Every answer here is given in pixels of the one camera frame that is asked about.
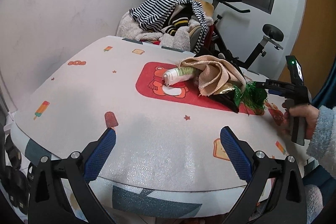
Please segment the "right hand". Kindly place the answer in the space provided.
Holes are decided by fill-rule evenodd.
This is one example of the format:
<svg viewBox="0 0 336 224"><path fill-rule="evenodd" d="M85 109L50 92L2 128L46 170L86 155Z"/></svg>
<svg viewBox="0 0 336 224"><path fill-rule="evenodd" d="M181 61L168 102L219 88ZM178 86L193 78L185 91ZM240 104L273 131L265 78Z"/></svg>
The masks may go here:
<svg viewBox="0 0 336 224"><path fill-rule="evenodd" d="M283 133L290 135L290 118L300 117L306 120L306 132L305 139L310 140L314 134L314 130L317 124L317 118L319 116L319 110L311 105L297 105L286 109L284 114L284 120L281 128Z"/></svg>

